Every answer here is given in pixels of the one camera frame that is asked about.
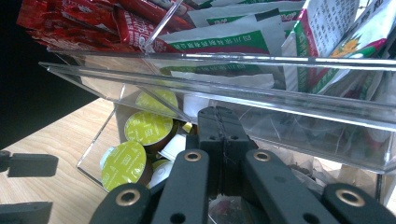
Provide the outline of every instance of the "yellow round container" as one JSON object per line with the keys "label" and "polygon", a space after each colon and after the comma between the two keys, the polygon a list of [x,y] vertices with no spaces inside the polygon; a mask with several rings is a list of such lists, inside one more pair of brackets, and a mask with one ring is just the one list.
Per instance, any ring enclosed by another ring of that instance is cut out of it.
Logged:
{"label": "yellow round container", "polygon": [[176,131],[177,123],[171,118],[147,111],[132,114],[124,127],[126,139],[142,144],[151,154],[162,150]]}
{"label": "yellow round container", "polygon": [[[163,90],[154,90],[154,92],[157,95],[161,96],[161,98],[169,105],[172,105],[175,108],[178,107],[177,98],[173,92],[163,91]],[[139,94],[139,96],[137,96],[136,105],[139,105],[142,108],[149,109],[151,111],[157,111],[170,116],[174,116],[176,114],[171,109],[161,104],[160,102],[158,102],[156,99],[154,99],[145,92],[142,92]]]}
{"label": "yellow round container", "polygon": [[143,146],[128,141],[118,145],[108,155],[102,170],[102,184],[108,191],[126,183],[146,186],[152,173],[152,165]]}

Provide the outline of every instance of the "sealed cup lid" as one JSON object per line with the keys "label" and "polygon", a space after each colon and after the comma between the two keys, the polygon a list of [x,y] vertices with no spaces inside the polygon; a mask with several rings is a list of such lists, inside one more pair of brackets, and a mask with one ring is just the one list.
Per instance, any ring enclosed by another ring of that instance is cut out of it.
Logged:
{"label": "sealed cup lid", "polygon": [[146,151],[137,142],[124,142],[108,155],[102,170],[103,187],[111,191],[125,183],[137,183],[146,167]]}
{"label": "sealed cup lid", "polygon": [[163,140],[172,130],[171,118],[140,111],[132,114],[125,123],[125,137],[143,146],[149,146]]}
{"label": "sealed cup lid", "polygon": [[[161,98],[168,103],[169,105],[173,105],[174,107],[178,107],[177,98],[175,94],[171,91],[163,91],[163,90],[154,90],[154,92],[161,96]],[[156,99],[152,98],[145,92],[139,94],[136,99],[136,105],[139,105],[146,109],[151,109],[153,111],[163,112],[169,115],[175,115],[171,109],[166,107],[165,105],[158,102]]]}
{"label": "sealed cup lid", "polygon": [[152,174],[149,187],[152,188],[161,183],[161,181],[165,180],[171,174],[172,166],[173,163],[171,161],[165,162],[164,164],[158,166],[157,169],[155,169],[154,174]]}
{"label": "sealed cup lid", "polygon": [[105,161],[107,160],[108,155],[114,150],[114,147],[110,147],[102,156],[102,159],[99,161],[100,170],[103,170],[103,166],[105,165]]}

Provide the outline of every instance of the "wooden table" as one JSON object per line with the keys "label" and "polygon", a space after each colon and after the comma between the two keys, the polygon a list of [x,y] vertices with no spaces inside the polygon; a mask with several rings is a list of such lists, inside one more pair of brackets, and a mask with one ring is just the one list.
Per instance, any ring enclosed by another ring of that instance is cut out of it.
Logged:
{"label": "wooden table", "polygon": [[49,223],[89,223],[106,193],[76,168],[105,123],[113,104],[98,99],[5,148],[11,153],[45,153],[59,158],[53,177],[7,178],[0,174],[0,203],[53,202]]}

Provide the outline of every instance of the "food packet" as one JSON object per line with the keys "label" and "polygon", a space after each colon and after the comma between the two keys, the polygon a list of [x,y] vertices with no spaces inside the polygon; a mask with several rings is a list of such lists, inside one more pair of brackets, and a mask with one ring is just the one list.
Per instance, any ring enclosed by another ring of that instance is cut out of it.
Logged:
{"label": "food packet", "polygon": [[[290,0],[282,2],[303,2],[303,0]],[[226,7],[235,4],[255,4],[255,3],[269,3],[279,2],[279,0],[215,0],[210,3],[212,7]]]}
{"label": "food packet", "polygon": [[274,2],[230,7],[210,7],[189,11],[188,14],[196,27],[236,21],[246,15],[262,13],[275,8],[279,8],[282,21],[296,21],[303,4],[304,2]]}
{"label": "food packet", "polygon": [[89,0],[63,0],[63,15],[72,21],[83,23],[110,32],[117,33],[116,23],[111,11],[103,4],[93,4]]}
{"label": "food packet", "polygon": [[[396,102],[396,74],[393,72],[386,72],[383,79],[373,97],[373,101],[382,104],[392,104]],[[393,115],[392,112],[381,112],[378,117]],[[379,150],[381,146],[389,139],[390,132],[378,129],[367,128],[365,130],[366,143],[374,150]]]}
{"label": "food packet", "polygon": [[[125,11],[120,7],[114,7],[113,17],[117,24],[121,43],[133,46],[136,49],[145,45],[156,28],[154,23]],[[167,33],[169,31],[165,28],[161,30],[161,34]],[[161,39],[154,40],[153,49],[156,52],[175,52],[172,47],[161,41]]]}
{"label": "food packet", "polygon": [[[375,6],[374,10],[369,11],[370,15],[361,14],[361,17],[366,20],[354,33],[349,33],[338,44],[331,57],[369,58],[384,47],[393,23],[396,21],[396,0],[377,1],[372,4]],[[347,69],[323,69],[311,79],[315,86],[310,92],[324,94],[331,85],[340,81],[348,73]]]}
{"label": "food packet", "polygon": [[[293,31],[282,45],[283,56],[328,57],[355,20],[359,0],[307,0]],[[288,91],[308,92],[315,69],[285,67]]]}
{"label": "food packet", "polygon": [[[162,7],[165,10],[169,10],[171,6],[176,2],[176,0],[150,0],[152,3],[155,5]],[[187,14],[188,11],[194,11],[195,9],[190,7],[189,5],[185,3],[181,3],[180,6],[177,8],[175,15],[179,16],[185,21],[190,22],[191,19],[189,15]]]}
{"label": "food packet", "polygon": [[245,52],[278,56],[285,40],[279,10],[249,15],[230,23],[158,36],[186,53]]}
{"label": "food packet", "polygon": [[61,10],[62,0],[23,0],[17,24],[51,49],[135,51],[121,45],[117,35],[71,21]]}
{"label": "food packet", "polygon": [[[153,22],[158,25],[166,15],[166,10],[158,7],[149,0],[119,0],[120,5],[127,11],[133,12],[135,15]],[[174,31],[190,30],[194,28],[193,25],[189,24],[185,20],[181,19],[177,15],[173,15],[168,23],[166,23],[167,29]]]}

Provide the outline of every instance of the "plastic container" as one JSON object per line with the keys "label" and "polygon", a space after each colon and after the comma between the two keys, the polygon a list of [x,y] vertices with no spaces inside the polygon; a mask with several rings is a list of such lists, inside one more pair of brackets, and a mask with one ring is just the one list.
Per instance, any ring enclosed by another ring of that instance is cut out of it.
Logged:
{"label": "plastic container", "polygon": [[[396,103],[375,100],[378,88],[395,76],[396,61],[156,53],[152,44],[163,28],[172,28],[181,3],[177,0],[142,42],[145,53],[52,49],[67,64],[41,65],[117,104],[192,123],[199,109],[221,105],[235,111],[253,139],[380,174],[396,168]],[[286,91],[284,71],[291,68],[349,75],[318,95]],[[142,92],[162,106],[139,103]],[[117,117],[118,124],[126,119]]]}

